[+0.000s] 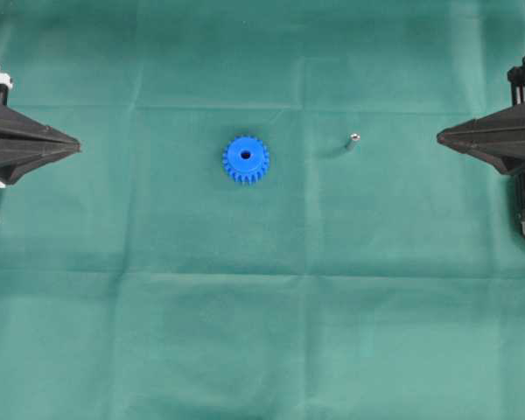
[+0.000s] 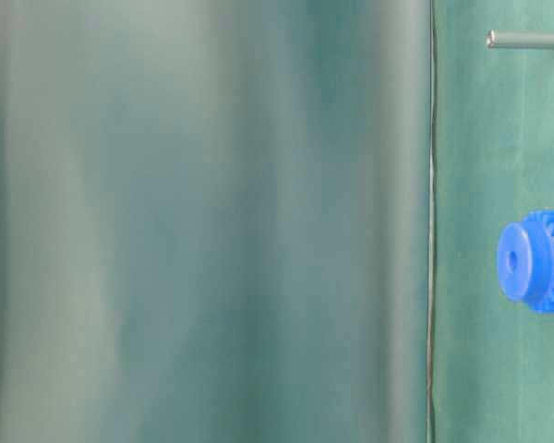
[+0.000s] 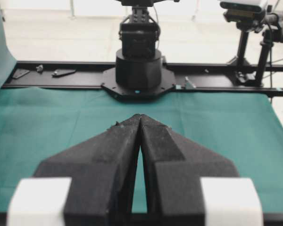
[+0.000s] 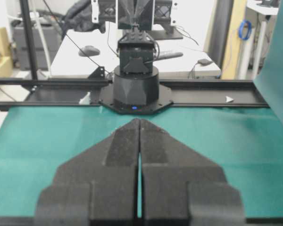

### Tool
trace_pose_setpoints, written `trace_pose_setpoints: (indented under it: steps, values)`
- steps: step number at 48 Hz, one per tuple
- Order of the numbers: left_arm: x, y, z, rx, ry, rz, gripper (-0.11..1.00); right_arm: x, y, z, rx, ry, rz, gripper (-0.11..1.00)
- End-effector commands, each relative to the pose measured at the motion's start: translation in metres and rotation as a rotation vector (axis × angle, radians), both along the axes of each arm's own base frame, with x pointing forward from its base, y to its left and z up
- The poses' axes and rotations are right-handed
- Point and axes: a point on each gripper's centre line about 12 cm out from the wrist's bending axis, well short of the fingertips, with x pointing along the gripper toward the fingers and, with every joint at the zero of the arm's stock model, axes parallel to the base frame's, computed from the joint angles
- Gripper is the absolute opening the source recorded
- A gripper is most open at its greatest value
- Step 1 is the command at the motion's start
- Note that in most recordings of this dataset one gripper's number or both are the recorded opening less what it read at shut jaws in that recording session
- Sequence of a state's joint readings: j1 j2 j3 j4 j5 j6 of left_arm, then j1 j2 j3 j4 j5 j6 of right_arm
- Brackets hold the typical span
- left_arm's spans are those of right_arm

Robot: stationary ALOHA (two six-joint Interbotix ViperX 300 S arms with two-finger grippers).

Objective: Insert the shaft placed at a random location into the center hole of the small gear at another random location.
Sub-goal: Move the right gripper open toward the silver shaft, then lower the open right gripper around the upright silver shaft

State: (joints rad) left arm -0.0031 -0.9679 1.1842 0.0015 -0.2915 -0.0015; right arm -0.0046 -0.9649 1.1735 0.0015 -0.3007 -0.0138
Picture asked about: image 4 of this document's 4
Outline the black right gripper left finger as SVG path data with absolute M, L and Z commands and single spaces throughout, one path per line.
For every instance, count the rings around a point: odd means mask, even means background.
M 136 218 L 140 120 L 59 165 L 40 193 L 37 226 L 131 226 Z

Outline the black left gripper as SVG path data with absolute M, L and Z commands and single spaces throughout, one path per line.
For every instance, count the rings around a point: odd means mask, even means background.
M 138 27 L 152 30 L 153 25 L 177 23 L 177 0 L 92 0 L 92 22 L 112 22 L 120 30 Z

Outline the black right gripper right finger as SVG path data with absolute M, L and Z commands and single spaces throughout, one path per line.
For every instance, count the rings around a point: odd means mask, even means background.
M 147 226 L 243 226 L 240 192 L 223 168 L 141 120 L 142 215 Z

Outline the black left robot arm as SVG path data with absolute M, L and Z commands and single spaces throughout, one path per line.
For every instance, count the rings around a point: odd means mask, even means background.
M 160 48 L 150 35 L 154 0 L 93 0 L 92 22 L 114 22 L 122 31 L 117 41 L 119 65 L 112 83 L 100 91 L 99 103 L 122 114 L 152 114 L 171 106 L 172 90 L 160 84 Z

